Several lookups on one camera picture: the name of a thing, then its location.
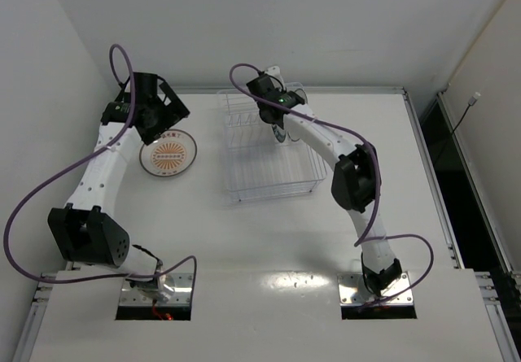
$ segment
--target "white wire rack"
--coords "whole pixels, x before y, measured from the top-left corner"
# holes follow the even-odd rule
[[[310,193],[326,178],[322,157],[289,136],[278,142],[251,98],[236,89],[222,90],[217,98],[225,115],[226,188],[232,202]]]

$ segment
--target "white wall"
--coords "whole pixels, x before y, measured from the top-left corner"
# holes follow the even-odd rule
[[[112,93],[57,0],[0,0],[0,24],[3,230],[26,193],[91,149],[97,121]],[[39,194],[15,222],[13,252],[34,273],[62,265],[46,218],[51,207],[64,204],[75,175]],[[3,362],[11,360],[35,283],[12,270],[3,253],[0,280]]]
[[[506,0],[472,47],[445,95],[452,122],[480,91],[458,133],[497,221],[510,262],[521,269],[521,0]]]
[[[405,85],[421,111],[497,0],[60,2],[100,65],[117,39],[173,85],[228,85],[234,63],[278,63],[305,85]]]

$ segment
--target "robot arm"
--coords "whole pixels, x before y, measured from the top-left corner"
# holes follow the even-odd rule
[[[136,149],[143,143],[153,143],[190,112],[166,82],[160,88],[169,104],[163,104],[157,96],[157,75],[135,72],[134,80],[133,123],[116,144],[89,162],[65,207],[51,209],[47,222],[68,261],[95,264],[117,273],[154,274],[162,265],[160,260],[132,245],[130,236],[114,221],[116,196]],[[122,92],[103,113],[94,150],[105,146],[121,131],[128,114],[129,94]]]
[[[277,89],[271,81],[282,78],[277,67],[247,83],[250,93],[276,102],[307,116],[315,116],[312,109],[298,94]],[[299,138],[313,148],[334,172],[331,193],[335,201],[351,216],[358,237],[366,230],[374,208],[375,179],[369,151],[327,127],[287,114],[284,111],[257,103],[261,119],[274,127],[277,139],[284,141],[285,133]],[[400,261],[389,246],[383,222],[378,214],[368,238],[382,238],[361,244],[362,272],[367,289],[380,296],[401,275]]]

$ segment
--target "plate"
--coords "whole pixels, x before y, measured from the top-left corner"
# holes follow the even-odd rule
[[[155,177],[174,177],[194,163],[197,144],[182,130],[167,130],[152,144],[139,151],[141,166]]]

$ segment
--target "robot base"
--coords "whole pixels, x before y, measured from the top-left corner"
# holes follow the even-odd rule
[[[366,289],[361,273],[343,273],[338,276],[342,320],[370,319],[415,319],[413,292],[407,290],[394,299],[374,306],[363,307],[374,300]],[[386,290],[382,297],[399,293],[409,287],[409,275],[402,273]]]
[[[168,313],[174,321],[189,321],[192,281],[193,273],[170,273],[164,284],[172,290],[172,296],[166,302],[158,301],[155,306],[156,311],[163,315]],[[152,312],[152,298],[130,287],[129,282],[125,280],[121,287],[116,320],[160,319]]]

